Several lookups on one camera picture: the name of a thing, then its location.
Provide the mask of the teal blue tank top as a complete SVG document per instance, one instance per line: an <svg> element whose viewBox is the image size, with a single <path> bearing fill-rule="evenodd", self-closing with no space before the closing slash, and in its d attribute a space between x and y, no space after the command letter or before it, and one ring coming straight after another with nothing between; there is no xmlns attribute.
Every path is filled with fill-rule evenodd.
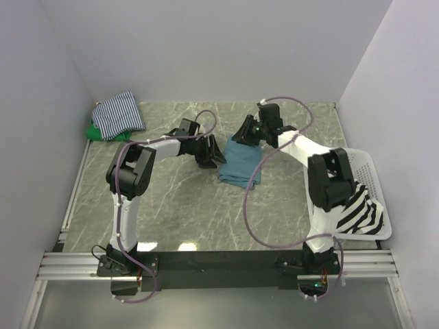
<svg viewBox="0 0 439 329"><path fill-rule="evenodd" d="M226 164L219 170L221 182L246 188L253 171L262 159L261 146L251 147L237 143L230 137L225 146Z"/></svg>

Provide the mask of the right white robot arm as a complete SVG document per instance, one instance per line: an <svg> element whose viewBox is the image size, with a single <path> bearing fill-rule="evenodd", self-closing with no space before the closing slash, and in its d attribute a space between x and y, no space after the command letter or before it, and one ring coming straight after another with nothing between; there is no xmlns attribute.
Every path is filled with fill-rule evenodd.
<svg viewBox="0 0 439 329"><path fill-rule="evenodd" d="M261 100L258 115L249 114L232 140L256 147L261 141L299 161L307 170L308 195L313 205L310 231L302 242L301 267L318 273L335 261L334 237L342 211L355 192L348 156L343 148L320 145L283 123L279 105Z"/></svg>

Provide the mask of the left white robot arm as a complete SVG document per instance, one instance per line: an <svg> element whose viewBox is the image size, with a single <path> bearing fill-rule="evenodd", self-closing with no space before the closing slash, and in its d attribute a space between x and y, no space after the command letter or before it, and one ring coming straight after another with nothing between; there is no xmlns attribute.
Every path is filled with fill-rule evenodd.
<svg viewBox="0 0 439 329"><path fill-rule="evenodd" d="M106 173L114 202L113 229L106 256L121 275L137 267L137 214L140 196L150 185L154 165L166 158L190 155L201 169L225 164L215 136L200 131L196 121L183 119L167 134L147 141L121 142Z"/></svg>

